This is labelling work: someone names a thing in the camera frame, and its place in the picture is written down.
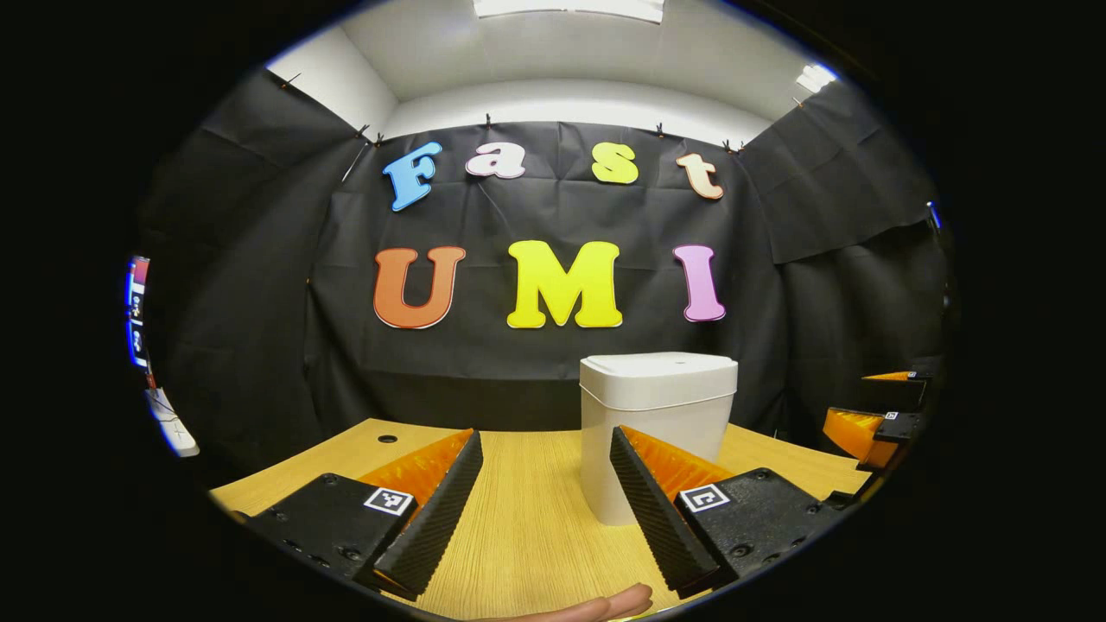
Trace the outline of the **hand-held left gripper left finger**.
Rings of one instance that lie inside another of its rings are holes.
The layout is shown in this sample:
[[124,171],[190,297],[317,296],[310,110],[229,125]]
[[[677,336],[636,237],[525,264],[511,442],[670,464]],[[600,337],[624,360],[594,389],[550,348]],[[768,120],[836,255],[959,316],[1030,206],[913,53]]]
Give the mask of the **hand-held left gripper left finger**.
[[341,580],[415,600],[437,571],[483,466],[463,429],[359,478],[322,473],[246,526]]

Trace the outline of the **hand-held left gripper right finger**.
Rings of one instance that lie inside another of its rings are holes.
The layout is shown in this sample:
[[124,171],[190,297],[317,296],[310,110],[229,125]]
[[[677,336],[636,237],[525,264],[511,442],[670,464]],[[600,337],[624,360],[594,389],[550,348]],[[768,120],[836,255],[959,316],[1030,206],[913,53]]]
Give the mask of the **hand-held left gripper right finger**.
[[820,499],[766,467],[731,473],[620,425],[609,460],[668,589],[686,599],[755,576],[825,532],[844,495]]

